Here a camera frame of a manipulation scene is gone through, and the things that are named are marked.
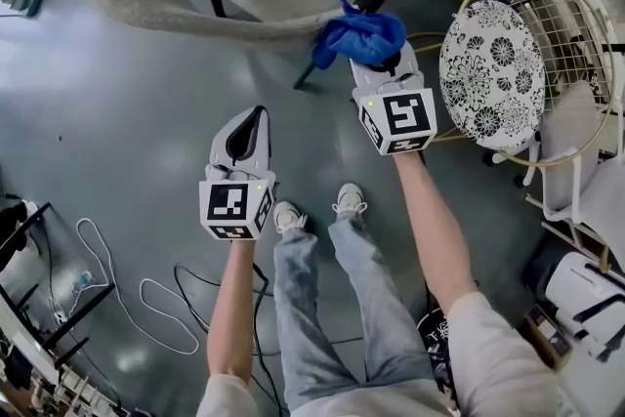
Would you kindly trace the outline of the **person's left forearm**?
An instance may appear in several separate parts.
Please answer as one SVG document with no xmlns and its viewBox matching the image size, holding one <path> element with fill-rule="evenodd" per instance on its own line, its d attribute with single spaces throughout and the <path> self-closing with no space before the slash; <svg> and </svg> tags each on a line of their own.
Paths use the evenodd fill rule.
<svg viewBox="0 0 625 417">
<path fill-rule="evenodd" d="M 253 367 L 254 241 L 234 241 L 222 277 L 207 338 L 210 374 L 249 384 Z"/>
</svg>

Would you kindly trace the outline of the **blue cloth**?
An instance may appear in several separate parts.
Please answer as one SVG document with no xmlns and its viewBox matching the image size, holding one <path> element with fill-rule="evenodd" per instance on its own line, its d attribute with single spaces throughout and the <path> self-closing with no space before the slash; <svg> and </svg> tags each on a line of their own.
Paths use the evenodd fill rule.
<svg viewBox="0 0 625 417">
<path fill-rule="evenodd" d="M 343 15 L 330 20 L 320 31 L 312 49 L 312 62 L 327 69 L 338 55 L 364 65 L 378 65 L 399 52 L 406 42 L 402 21 L 393 14 L 367 14 L 348 0 Z"/>
</svg>

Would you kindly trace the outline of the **white and black appliance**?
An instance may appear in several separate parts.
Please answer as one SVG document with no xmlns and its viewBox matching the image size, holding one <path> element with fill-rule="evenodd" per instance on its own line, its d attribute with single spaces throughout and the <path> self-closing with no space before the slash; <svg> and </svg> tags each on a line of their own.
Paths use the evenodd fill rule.
<svg viewBox="0 0 625 417">
<path fill-rule="evenodd" d="M 569 252 L 554 267 L 544 295 L 556 321 L 596 360 L 606 362 L 625 341 L 625 284 L 585 256 Z"/>
</svg>

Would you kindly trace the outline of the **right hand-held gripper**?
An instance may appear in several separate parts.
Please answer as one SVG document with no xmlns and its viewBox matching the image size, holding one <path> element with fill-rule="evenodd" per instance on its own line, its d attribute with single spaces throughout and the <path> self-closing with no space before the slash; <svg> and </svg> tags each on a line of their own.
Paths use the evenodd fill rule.
<svg viewBox="0 0 625 417">
<path fill-rule="evenodd" d="M 438 133 L 433 91 L 424 86 L 408 41 L 399 51 L 396 77 L 383 67 L 350 60 L 358 120 L 380 155 L 425 149 Z"/>
</svg>

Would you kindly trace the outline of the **white desk with black legs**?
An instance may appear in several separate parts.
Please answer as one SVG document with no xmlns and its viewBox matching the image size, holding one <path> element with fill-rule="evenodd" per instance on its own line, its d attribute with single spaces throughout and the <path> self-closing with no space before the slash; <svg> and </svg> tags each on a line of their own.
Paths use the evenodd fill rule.
<svg viewBox="0 0 625 417">
<path fill-rule="evenodd" d="M 67 353 L 53 359 L 53 349 L 68 335 L 82 319 L 98 306 L 116 285 L 112 282 L 101 286 L 98 294 L 75 313 L 71 313 L 65 323 L 44 339 L 21 313 L 21 304 L 15 303 L 0 284 L 0 330 L 15 345 L 29 363 L 43 373 L 45 370 L 57 372 L 73 356 L 81 351 L 89 341 L 86 337 L 77 342 Z"/>
</svg>

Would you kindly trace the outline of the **person's left white shoe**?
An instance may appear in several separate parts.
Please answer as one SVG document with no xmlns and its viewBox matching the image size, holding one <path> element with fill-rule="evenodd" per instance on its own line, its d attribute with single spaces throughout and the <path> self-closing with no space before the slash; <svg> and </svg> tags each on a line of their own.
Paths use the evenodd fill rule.
<svg viewBox="0 0 625 417">
<path fill-rule="evenodd" d="M 284 234 L 290 230 L 304 229 L 308 216 L 301 213 L 292 203 L 280 201 L 273 209 L 273 222 L 278 234 Z"/>
</svg>

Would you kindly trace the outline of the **person's right forearm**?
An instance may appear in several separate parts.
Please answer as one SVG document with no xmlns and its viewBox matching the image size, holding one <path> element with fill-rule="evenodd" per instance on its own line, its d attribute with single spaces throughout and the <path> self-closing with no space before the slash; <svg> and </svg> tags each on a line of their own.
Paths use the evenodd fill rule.
<svg viewBox="0 0 625 417">
<path fill-rule="evenodd" d="M 421 157 L 394 157 L 410 225 L 428 288 L 444 313 L 477 290 L 461 228 Z"/>
</svg>

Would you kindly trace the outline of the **floral round cushion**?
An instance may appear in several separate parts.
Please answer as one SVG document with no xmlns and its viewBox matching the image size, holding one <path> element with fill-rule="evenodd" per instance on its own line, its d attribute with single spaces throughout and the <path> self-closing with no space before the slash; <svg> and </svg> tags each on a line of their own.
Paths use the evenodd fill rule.
<svg viewBox="0 0 625 417">
<path fill-rule="evenodd" d="M 439 53 L 440 88 L 456 127 L 479 146 L 512 153 L 538 129 L 545 65 L 512 7 L 477 1 L 457 14 Z"/>
</svg>

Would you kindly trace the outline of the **person's white shoe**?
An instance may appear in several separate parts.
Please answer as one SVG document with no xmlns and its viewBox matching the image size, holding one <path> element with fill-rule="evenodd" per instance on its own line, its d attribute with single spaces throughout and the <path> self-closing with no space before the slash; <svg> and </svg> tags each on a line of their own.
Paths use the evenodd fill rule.
<svg viewBox="0 0 625 417">
<path fill-rule="evenodd" d="M 308 216 L 301 213 L 292 203 L 280 201 L 273 209 L 273 222 L 278 234 L 284 234 L 290 230 L 304 229 Z"/>
<path fill-rule="evenodd" d="M 332 209 L 337 216 L 342 214 L 362 214 L 368 207 L 364 200 L 361 188 L 354 183 L 345 183 L 341 186 L 337 201 Z"/>
</svg>

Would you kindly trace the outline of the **clear water bottle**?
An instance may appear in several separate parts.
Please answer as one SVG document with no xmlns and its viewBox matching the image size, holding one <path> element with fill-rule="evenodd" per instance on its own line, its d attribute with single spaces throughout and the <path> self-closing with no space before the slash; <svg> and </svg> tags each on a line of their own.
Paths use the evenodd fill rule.
<svg viewBox="0 0 625 417">
<path fill-rule="evenodd" d="M 88 288 L 93 281 L 93 275 L 90 271 L 85 270 L 81 272 L 72 283 L 72 293 L 74 295 L 79 294 L 82 290 Z"/>
</svg>

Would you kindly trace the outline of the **white plastic chair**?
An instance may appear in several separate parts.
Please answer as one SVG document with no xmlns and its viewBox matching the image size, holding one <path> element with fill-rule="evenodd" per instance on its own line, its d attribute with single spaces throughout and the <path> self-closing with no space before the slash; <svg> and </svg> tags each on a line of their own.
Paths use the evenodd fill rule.
<svg viewBox="0 0 625 417">
<path fill-rule="evenodd" d="M 538 129 L 546 220 L 582 224 L 596 233 L 625 270 L 625 155 L 599 161 L 591 140 L 603 115 L 590 84 L 578 81 L 545 112 Z"/>
</svg>

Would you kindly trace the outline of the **person's right white shoe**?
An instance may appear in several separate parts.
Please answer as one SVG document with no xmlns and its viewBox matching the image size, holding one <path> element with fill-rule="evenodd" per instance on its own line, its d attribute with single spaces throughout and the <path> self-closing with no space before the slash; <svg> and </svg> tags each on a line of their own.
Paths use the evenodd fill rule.
<svg viewBox="0 0 625 417">
<path fill-rule="evenodd" d="M 337 216 L 342 214 L 362 214 L 368 207 L 364 200 L 361 188 L 354 183 L 345 183 L 341 186 L 337 201 L 332 209 Z"/>
</svg>

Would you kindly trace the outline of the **person's grey jeans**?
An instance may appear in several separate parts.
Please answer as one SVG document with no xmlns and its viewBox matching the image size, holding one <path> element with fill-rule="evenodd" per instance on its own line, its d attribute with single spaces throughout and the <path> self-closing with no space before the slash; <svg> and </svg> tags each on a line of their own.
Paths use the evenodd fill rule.
<svg viewBox="0 0 625 417">
<path fill-rule="evenodd" d="M 328 233 L 357 296 L 365 343 L 365 383 L 338 357 L 317 318 L 315 235 L 296 225 L 274 248 L 274 300 L 292 415 L 388 415 L 440 410 L 438 388 L 416 324 L 398 296 L 383 255 L 355 212 L 338 215 Z"/>
</svg>

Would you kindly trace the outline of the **black pouch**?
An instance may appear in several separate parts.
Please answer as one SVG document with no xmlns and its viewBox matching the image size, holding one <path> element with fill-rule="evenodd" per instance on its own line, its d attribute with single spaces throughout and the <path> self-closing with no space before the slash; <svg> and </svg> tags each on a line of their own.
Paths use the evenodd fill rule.
<svg viewBox="0 0 625 417">
<path fill-rule="evenodd" d="M 448 324 L 441 308 L 426 313 L 417 324 L 427 350 L 438 390 L 452 412 L 458 410 L 448 348 Z"/>
</svg>

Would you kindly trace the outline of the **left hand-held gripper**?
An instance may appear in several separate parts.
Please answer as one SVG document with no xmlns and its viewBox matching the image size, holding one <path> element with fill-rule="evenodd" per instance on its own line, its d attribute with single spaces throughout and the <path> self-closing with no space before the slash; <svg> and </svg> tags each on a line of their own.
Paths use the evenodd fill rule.
<svg viewBox="0 0 625 417">
<path fill-rule="evenodd" d="M 216 134 L 206 180 L 199 183 L 200 224 L 218 240 L 258 240 L 274 204 L 268 111 L 238 113 Z M 249 170 L 233 170 L 235 164 Z"/>
</svg>

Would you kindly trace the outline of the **wooden chair frame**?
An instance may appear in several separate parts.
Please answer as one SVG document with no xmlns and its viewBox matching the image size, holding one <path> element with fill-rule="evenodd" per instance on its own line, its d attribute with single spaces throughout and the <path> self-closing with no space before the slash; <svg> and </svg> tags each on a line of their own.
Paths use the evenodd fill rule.
<svg viewBox="0 0 625 417">
<path fill-rule="evenodd" d="M 542 201 L 529 194 L 524 200 L 542 210 L 543 229 L 598 264 L 602 272 L 620 265 L 625 236 L 622 235 L 617 206 L 607 196 L 586 192 L 559 211 L 549 210 Z"/>
</svg>

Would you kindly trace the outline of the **person's white shirt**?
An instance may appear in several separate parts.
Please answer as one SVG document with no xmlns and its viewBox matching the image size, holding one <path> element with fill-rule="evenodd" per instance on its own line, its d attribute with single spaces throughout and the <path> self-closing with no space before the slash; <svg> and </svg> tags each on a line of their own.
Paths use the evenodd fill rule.
<svg viewBox="0 0 625 417">
<path fill-rule="evenodd" d="M 446 319 L 451 370 L 464 417 L 556 417 L 558 385 L 554 374 L 480 292 L 458 300 Z M 380 409 L 358 415 L 290 415 L 449 417 L 439 392 L 437 399 L 441 406 L 438 411 L 418 408 L 396 416 Z M 241 379 L 210 374 L 196 417 L 259 417 L 259 412 Z"/>
</svg>

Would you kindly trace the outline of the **stack of green boxes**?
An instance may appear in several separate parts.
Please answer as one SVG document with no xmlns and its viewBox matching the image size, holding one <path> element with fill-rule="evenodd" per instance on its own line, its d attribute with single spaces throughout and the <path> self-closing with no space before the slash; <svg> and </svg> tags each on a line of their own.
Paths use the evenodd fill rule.
<svg viewBox="0 0 625 417">
<path fill-rule="evenodd" d="M 44 0 L 0 0 L 0 19 L 36 18 Z"/>
</svg>

